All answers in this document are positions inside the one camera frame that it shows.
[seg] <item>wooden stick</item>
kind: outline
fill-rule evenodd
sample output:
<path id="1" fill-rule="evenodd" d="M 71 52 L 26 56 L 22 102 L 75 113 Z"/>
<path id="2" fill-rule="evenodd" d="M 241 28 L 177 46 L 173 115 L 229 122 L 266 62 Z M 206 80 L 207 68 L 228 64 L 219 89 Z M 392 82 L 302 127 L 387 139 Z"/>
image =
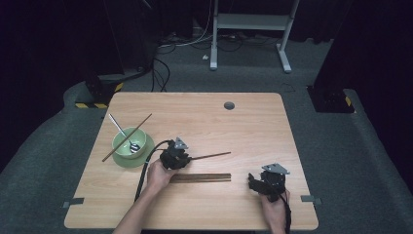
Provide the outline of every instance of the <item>wooden stick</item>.
<path id="1" fill-rule="evenodd" d="M 226 181 L 231 181 L 231 174 L 176 174 L 170 179 L 174 183 Z"/>
<path id="2" fill-rule="evenodd" d="M 114 149 L 112 149 L 112 151 L 110 151 L 110 153 L 107 154 L 106 157 L 104 157 L 104 159 L 102 160 L 102 162 L 106 161 L 106 159 L 109 158 L 110 155 L 112 155 L 119 147 L 121 147 L 121 145 L 122 145 L 123 143 L 125 143 L 125 141 L 127 141 L 127 139 L 128 139 L 129 137 L 131 137 L 131 136 L 134 134 L 134 132 L 136 132 L 136 131 L 139 129 L 139 127 L 142 126 L 142 124 L 145 123 L 145 121 L 146 121 L 147 119 L 149 119 L 149 117 L 151 117 L 151 115 L 152 115 L 152 113 L 149 114 L 148 117 L 146 117 L 146 119 L 144 119 L 144 120 L 142 121 L 142 123 L 140 123 L 129 135 L 127 135 L 127 136 L 118 144 L 118 146 L 116 146 Z"/>
<path id="3" fill-rule="evenodd" d="M 221 156 L 221 155 L 225 155 L 225 154 L 230 154 L 231 152 L 225 152 L 225 153 L 219 153 L 219 154 L 210 154 L 210 155 L 206 155 L 206 156 L 200 156 L 200 157 L 196 157 L 196 158 L 191 158 L 191 160 L 200 160 L 200 159 L 205 159 L 205 158 L 210 158 L 210 157 L 216 157 L 216 156 Z"/>

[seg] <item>wooden table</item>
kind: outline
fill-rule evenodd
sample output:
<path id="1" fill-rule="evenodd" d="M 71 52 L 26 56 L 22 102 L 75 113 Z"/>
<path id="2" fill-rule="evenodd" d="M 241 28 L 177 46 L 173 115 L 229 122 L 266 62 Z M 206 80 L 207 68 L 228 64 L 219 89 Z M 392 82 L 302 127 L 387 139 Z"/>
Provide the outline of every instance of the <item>wooden table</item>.
<path id="1" fill-rule="evenodd" d="M 235 108 L 228 110 L 224 103 Z M 155 144 L 181 137 L 191 157 L 231 151 L 231 154 L 191 162 L 181 173 L 230 173 L 230 182 L 172 183 L 147 215 L 146 229 L 265 230 L 259 196 L 248 189 L 247 176 L 256 178 L 262 166 L 279 163 L 290 171 L 293 230 L 319 225 L 309 195 L 294 138 L 278 94 L 261 93 L 118 93 L 109 105 L 121 126 L 135 127 L 150 113 L 141 129 Z M 112 158 L 117 129 L 107 116 L 79 181 L 64 224 L 68 228 L 114 228 L 133 203 L 142 166 L 125 169 Z M 159 158 L 157 151 L 152 161 Z"/>

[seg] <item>hand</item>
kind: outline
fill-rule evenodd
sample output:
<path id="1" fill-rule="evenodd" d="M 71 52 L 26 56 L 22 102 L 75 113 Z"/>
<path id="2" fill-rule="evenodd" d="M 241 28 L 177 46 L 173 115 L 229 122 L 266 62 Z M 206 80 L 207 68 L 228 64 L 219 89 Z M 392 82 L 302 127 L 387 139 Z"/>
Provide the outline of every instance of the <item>hand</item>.
<path id="1" fill-rule="evenodd" d="M 289 199 L 289 191 L 285 190 L 282 194 L 285 201 Z M 265 221 L 271 228 L 273 234 L 285 233 L 286 218 L 285 206 L 281 198 L 274 203 L 268 201 L 267 196 L 260 194 L 262 209 L 265 216 Z"/>
<path id="2" fill-rule="evenodd" d="M 168 186 L 170 178 L 178 172 L 179 170 L 168 170 L 164 168 L 161 160 L 157 159 L 149 166 L 146 187 L 158 193 Z"/>

